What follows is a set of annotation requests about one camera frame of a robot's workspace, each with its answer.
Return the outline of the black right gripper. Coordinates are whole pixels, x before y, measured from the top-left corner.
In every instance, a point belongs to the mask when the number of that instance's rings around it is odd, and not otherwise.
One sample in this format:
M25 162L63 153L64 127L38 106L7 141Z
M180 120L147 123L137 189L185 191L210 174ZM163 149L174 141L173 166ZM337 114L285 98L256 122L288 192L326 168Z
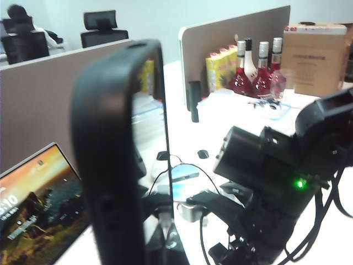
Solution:
M210 248L208 253L216 264L275 264L282 252L286 252L286 257L280 264L297 262L306 255L314 240L310 232L289 252L286 244L297 218L267 208L257 198L243 207L220 194L204 191L186 201L201 207L203 215L215 214L227 224L227 233L235 236L229 247L218 243Z

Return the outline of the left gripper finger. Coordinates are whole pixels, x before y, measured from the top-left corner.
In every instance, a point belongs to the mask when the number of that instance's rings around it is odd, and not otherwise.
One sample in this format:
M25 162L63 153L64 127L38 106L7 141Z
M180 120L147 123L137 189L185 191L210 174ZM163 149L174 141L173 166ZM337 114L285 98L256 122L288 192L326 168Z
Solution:
M165 262L167 265L189 264L183 244L174 222L171 223L165 242Z

